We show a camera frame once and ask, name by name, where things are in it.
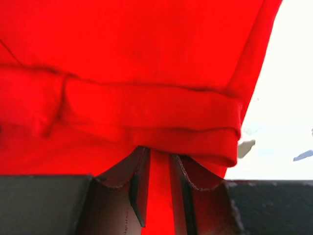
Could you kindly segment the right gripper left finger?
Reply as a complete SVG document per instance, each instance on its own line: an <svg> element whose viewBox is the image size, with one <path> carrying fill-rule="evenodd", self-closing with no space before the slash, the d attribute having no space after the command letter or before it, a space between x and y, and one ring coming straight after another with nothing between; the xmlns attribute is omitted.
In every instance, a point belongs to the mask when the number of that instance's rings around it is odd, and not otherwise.
<svg viewBox="0 0 313 235"><path fill-rule="evenodd" d="M91 175L0 178L3 235L139 235L146 225L150 151Z"/></svg>

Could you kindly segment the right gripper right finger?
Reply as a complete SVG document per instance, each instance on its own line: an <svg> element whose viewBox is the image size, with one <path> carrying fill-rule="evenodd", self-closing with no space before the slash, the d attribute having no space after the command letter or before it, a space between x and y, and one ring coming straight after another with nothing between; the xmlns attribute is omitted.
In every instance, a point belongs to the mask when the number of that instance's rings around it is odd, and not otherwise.
<svg viewBox="0 0 313 235"><path fill-rule="evenodd" d="M310 235L310 180L225 180L188 156L172 155L178 235Z"/></svg>

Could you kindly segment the red t-shirt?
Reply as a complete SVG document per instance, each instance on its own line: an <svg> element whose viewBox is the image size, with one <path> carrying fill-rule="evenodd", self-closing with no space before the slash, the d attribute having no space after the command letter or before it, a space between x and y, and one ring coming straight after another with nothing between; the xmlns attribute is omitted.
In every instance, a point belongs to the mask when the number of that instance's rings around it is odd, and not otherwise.
<svg viewBox="0 0 313 235"><path fill-rule="evenodd" d="M174 234L169 156L224 177L279 0L3 0L0 172L98 175L151 150L145 235Z"/></svg>

